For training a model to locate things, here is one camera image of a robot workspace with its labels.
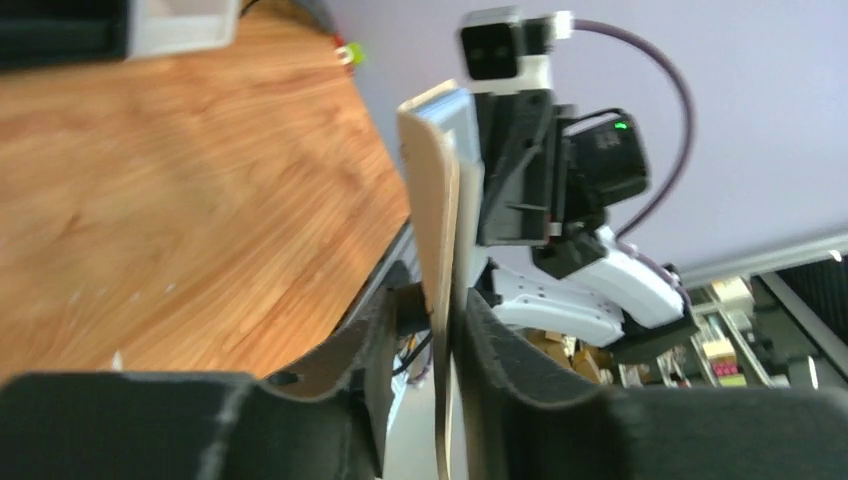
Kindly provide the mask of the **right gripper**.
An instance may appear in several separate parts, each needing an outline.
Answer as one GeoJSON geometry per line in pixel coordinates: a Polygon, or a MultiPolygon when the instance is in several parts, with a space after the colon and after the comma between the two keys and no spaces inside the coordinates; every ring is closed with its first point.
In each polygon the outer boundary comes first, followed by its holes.
{"type": "Polygon", "coordinates": [[[484,184],[477,242],[541,246],[548,240],[559,106],[552,91],[474,95],[484,184]]]}

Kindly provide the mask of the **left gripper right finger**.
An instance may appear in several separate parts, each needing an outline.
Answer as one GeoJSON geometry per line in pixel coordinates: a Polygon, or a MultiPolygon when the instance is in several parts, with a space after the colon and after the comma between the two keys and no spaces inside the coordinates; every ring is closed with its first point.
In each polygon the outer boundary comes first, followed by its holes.
{"type": "Polygon", "coordinates": [[[453,324],[472,479],[843,479],[841,389],[620,388],[562,368],[470,290],[453,324]]]}

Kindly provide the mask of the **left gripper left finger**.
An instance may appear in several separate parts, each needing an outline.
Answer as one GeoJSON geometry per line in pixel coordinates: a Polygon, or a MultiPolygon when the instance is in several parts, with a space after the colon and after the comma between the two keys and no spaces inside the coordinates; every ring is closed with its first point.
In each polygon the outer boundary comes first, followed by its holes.
{"type": "Polygon", "coordinates": [[[396,295],[266,378],[31,372],[1,389],[5,479],[373,479],[396,295]]]}

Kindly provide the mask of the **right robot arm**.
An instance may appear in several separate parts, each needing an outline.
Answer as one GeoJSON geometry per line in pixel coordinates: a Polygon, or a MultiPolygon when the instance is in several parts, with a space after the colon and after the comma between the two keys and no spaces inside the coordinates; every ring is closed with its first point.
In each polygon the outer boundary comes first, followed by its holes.
{"type": "Polygon", "coordinates": [[[485,166],[477,240],[529,250],[530,281],[484,256],[471,282],[495,315],[558,332],[625,364],[687,343],[697,326],[670,264],[622,242],[608,208],[643,192],[648,165],[632,116],[609,108],[573,116],[545,89],[474,97],[485,166]]]}

